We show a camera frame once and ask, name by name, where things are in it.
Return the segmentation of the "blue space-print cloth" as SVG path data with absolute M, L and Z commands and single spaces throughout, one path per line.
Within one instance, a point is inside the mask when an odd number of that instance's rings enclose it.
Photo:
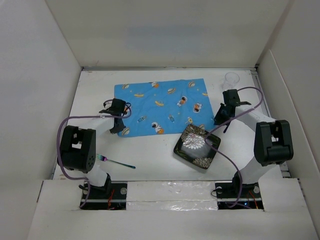
M 119 137 L 182 133 L 193 124 L 214 128 L 214 113 L 204 79 L 118 84 L 114 96 L 131 105 Z

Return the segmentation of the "black floral square plate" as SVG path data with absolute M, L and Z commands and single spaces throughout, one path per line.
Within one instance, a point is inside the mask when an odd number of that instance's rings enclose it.
M 194 166 L 207 170 L 221 144 L 221 139 L 199 126 L 189 124 L 180 135 L 173 153 Z

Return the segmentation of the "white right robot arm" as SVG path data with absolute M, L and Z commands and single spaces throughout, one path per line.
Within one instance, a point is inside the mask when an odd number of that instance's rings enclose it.
M 275 165 L 281 165 L 294 156 L 290 124 L 287 120 L 276 120 L 257 110 L 247 101 L 241 101 L 237 89 L 224 91 L 223 103 L 214 117 L 218 127 L 228 127 L 239 120 L 254 131 L 253 158 L 237 171 L 232 179 L 231 191 L 237 197 L 249 192 L 250 185 Z

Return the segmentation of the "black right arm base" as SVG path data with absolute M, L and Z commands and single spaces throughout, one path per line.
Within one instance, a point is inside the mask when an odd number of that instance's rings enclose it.
M 230 181 L 215 182 L 210 194 L 217 199 L 219 210 L 264 209 L 259 183 L 241 184 L 237 172 Z

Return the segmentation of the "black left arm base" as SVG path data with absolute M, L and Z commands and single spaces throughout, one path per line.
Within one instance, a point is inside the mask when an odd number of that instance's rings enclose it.
M 80 209 L 82 210 L 126 210 L 128 183 L 126 181 L 112 181 L 107 175 L 104 186 L 90 186 L 88 184 L 78 186 L 82 190 Z

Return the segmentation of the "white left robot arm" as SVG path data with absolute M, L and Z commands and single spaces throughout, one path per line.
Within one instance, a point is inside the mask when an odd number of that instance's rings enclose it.
M 97 137 L 105 132 L 117 134 L 125 129 L 131 104 L 113 98 L 103 103 L 96 115 L 69 116 L 60 124 L 56 137 L 57 164 L 69 180 L 83 180 L 94 186 L 100 198 L 111 194 L 108 174 L 96 163 Z

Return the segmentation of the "clear plastic cup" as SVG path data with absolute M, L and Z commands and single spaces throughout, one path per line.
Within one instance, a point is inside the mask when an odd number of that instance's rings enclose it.
M 240 76 L 237 73 L 235 72 L 226 73 L 224 76 L 224 80 L 221 84 L 222 91 L 224 92 L 227 90 L 234 89 L 239 81 L 240 81 Z

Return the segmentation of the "iridescent fork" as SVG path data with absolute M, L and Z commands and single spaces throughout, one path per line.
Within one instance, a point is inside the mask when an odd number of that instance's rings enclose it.
M 121 162 L 118 162 L 118 161 L 114 161 L 114 160 L 111 160 L 111 159 L 108 159 L 106 156 L 103 156 L 101 154 L 96 154 L 96 158 L 102 162 L 111 162 L 111 163 L 115 163 L 115 164 L 118 164 L 118 165 L 121 165 L 121 166 L 125 166 L 127 168 L 131 168 L 131 169 L 136 169 L 135 166 L 133 165 L 129 165 L 129 164 L 125 164 L 125 163 L 121 163 Z

